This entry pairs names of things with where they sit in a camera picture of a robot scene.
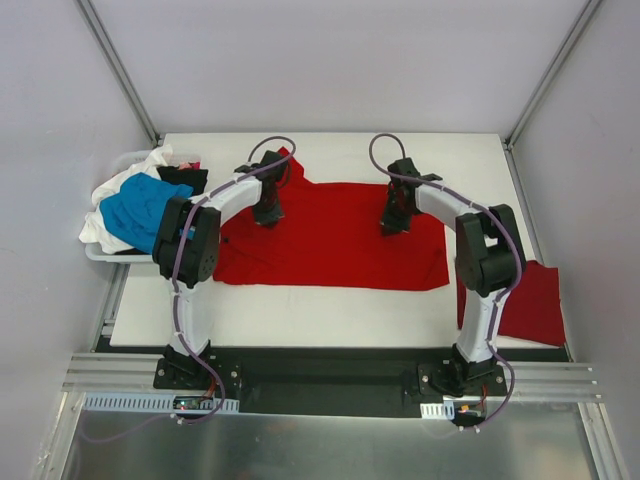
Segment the bright red t shirt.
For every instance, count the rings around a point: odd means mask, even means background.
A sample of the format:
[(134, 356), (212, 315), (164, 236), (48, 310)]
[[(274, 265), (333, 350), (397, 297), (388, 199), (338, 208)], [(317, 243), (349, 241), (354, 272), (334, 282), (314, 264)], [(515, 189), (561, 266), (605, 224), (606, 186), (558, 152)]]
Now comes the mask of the bright red t shirt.
[(441, 222), (413, 218), (386, 236), (382, 184), (313, 183), (290, 161), (279, 191), (283, 218), (273, 228), (245, 209), (221, 228), (217, 282), (234, 286), (321, 286), (424, 292), (450, 282)]

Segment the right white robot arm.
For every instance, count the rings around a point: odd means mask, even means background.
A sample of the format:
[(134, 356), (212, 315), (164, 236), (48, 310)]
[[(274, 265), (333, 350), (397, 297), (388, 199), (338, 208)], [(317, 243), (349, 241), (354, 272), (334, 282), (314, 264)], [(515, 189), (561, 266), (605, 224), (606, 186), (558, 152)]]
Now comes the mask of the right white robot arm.
[(455, 233), (455, 272), (466, 289), (463, 324), (451, 359), (428, 375), (431, 388), (461, 397), (481, 388), (496, 366), (495, 339), (506, 300), (520, 283), (526, 259), (512, 208), (487, 207), (422, 175), (405, 157), (387, 167), (390, 181), (381, 219), (385, 235), (405, 233), (428, 214)]

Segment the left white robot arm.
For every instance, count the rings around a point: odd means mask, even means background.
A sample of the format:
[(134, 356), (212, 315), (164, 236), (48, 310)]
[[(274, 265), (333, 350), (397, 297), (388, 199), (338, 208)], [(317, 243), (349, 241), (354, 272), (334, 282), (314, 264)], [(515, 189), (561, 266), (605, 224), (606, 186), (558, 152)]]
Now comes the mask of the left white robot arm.
[(206, 400), (224, 390), (210, 364), (211, 321), (195, 311), (195, 300), (212, 280), (221, 230), (229, 220), (249, 209), (257, 225), (273, 228), (284, 217), (278, 191), (290, 159), (285, 149), (268, 150), (261, 161), (239, 166), (230, 180), (201, 199), (174, 197), (167, 202), (152, 260), (170, 289), (173, 337), (158, 364), (156, 389), (203, 390)]

